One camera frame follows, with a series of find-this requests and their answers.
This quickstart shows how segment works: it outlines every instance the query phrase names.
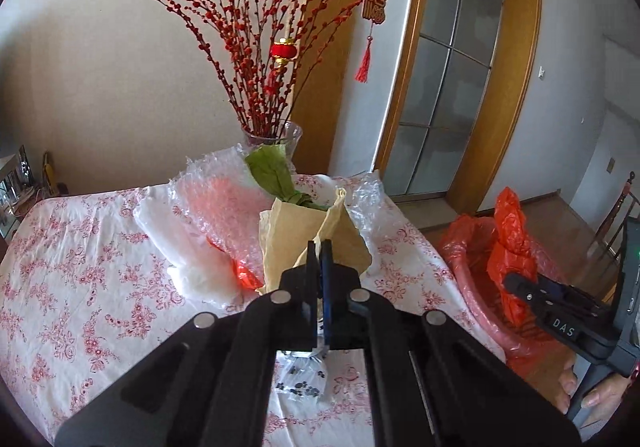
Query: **red lantern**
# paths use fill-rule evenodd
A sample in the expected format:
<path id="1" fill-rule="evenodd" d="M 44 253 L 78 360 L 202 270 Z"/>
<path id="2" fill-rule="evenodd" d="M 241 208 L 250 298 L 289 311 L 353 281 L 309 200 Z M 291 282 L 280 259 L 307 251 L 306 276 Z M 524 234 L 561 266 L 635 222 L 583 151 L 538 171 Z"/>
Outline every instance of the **red lantern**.
<path id="1" fill-rule="evenodd" d="M 276 67 L 286 66 L 298 54 L 294 39 L 280 39 L 271 45 L 271 55 L 276 59 Z"/>

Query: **white wall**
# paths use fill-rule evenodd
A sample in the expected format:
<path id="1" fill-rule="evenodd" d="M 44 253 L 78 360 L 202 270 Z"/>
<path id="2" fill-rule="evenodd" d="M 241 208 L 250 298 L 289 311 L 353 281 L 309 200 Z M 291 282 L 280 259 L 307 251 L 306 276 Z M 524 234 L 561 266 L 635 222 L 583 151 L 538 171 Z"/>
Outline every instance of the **white wall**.
<path id="1" fill-rule="evenodd" d="M 562 189 L 571 202 L 591 160 L 605 112 L 605 42 L 638 38 L 633 0 L 543 0 L 532 78 L 504 160 L 481 208 L 504 186 L 521 198 Z"/>
<path id="2" fill-rule="evenodd" d="M 640 58 L 609 39 L 605 55 L 606 99 L 640 120 Z"/>
<path id="3" fill-rule="evenodd" d="M 609 174 L 612 157 L 616 163 Z M 616 203 L 630 171 L 640 178 L 640 122 L 609 105 L 593 157 L 571 203 L 594 230 Z"/>
<path id="4" fill-rule="evenodd" d="M 366 84 L 353 80 L 362 61 L 370 29 L 370 22 L 358 16 L 329 165 L 331 175 L 350 176 L 373 169 L 398 71 L 409 1 L 387 1 L 386 20 L 373 29 L 371 65 Z"/>
<path id="5" fill-rule="evenodd" d="M 165 182 L 241 138 L 193 35 L 153 0 L 4 0 L 0 118 L 73 193 Z"/>

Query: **floral tablecloth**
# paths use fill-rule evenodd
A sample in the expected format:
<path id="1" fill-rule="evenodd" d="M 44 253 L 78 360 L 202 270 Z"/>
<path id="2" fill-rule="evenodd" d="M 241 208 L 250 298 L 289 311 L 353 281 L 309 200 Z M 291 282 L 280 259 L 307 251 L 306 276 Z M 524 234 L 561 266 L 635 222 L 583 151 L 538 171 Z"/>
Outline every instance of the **floral tablecloth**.
<path id="1" fill-rule="evenodd" d="M 321 204 L 357 178 L 305 176 L 299 189 Z M 52 439 L 63 421 L 200 311 L 166 273 L 167 260 L 133 209 L 156 186 L 55 198 L 31 210 L 0 265 L 0 375 L 29 419 Z M 176 217 L 180 215 L 174 207 Z M 444 261 L 387 198 L 372 266 L 362 284 L 412 313 L 440 308 L 482 344 L 504 353 L 465 305 Z M 227 309 L 241 311 L 242 305 Z M 371 446 L 361 351 L 332 351 L 324 397 L 311 403 L 272 392 L 267 446 Z"/>

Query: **frosted glass panel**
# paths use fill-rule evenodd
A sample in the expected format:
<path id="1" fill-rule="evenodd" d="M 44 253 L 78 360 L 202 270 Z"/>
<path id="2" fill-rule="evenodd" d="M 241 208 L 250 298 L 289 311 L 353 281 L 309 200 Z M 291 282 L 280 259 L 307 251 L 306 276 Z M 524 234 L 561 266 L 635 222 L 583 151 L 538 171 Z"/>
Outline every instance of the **frosted glass panel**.
<path id="1" fill-rule="evenodd" d="M 501 9 L 502 0 L 462 0 L 454 47 L 489 65 Z"/>
<path id="2" fill-rule="evenodd" d="M 426 133 L 427 130 L 421 127 L 398 127 L 383 179 L 385 192 L 389 196 L 398 196 L 406 192 Z"/>
<path id="3" fill-rule="evenodd" d="M 468 138 L 468 134 L 431 129 L 408 193 L 444 192 L 449 189 Z"/>
<path id="4" fill-rule="evenodd" d="M 487 74 L 483 65 L 453 52 L 431 126 L 470 134 Z"/>
<path id="5" fill-rule="evenodd" d="M 457 10 L 458 0 L 426 0 L 420 32 L 450 44 Z"/>
<path id="6" fill-rule="evenodd" d="M 401 122 L 428 125 L 436 105 L 449 49 L 420 37 L 415 54 L 414 70 L 404 98 Z"/>

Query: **glass vase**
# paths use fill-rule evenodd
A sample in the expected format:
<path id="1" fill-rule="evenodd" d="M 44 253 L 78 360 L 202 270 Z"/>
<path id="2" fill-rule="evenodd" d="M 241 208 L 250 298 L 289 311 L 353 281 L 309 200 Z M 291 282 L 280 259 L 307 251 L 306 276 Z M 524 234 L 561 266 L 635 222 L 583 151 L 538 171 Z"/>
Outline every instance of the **glass vase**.
<path id="1" fill-rule="evenodd" d="M 296 150 L 298 140 L 302 136 L 302 128 L 295 122 L 285 122 L 283 136 L 279 138 L 267 138 L 264 136 L 255 136 L 254 134 L 242 130 L 244 133 L 244 143 L 249 147 L 258 147 L 259 145 L 276 145 L 283 144 L 285 146 L 285 154 L 291 160 L 293 151 Z"/>

